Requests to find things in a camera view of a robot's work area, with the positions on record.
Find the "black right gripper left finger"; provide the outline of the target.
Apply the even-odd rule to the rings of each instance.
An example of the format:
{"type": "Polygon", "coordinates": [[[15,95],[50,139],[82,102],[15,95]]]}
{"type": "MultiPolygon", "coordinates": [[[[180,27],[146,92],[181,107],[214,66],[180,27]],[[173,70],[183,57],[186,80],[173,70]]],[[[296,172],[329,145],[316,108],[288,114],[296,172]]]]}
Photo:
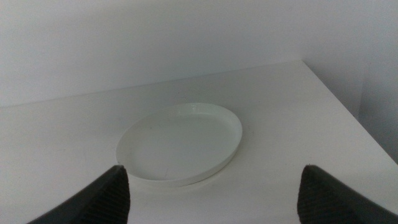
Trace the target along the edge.
{"type": "Polygon", "coordinates": [[[124,166],[117,165],[68,200],[31,222],[126,224],[130,206],[127,172],[124,166]]]}

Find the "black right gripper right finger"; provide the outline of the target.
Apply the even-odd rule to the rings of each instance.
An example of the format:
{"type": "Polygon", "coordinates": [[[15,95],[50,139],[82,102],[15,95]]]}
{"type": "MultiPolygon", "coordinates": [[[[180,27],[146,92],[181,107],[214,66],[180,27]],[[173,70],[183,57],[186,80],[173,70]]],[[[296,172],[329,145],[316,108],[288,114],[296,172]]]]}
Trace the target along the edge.
{"type": "Polygon", "coordinates": [[[301,223],[397,223],[397,214],[315,165],[302,171],[297,213],[301,223]]]}

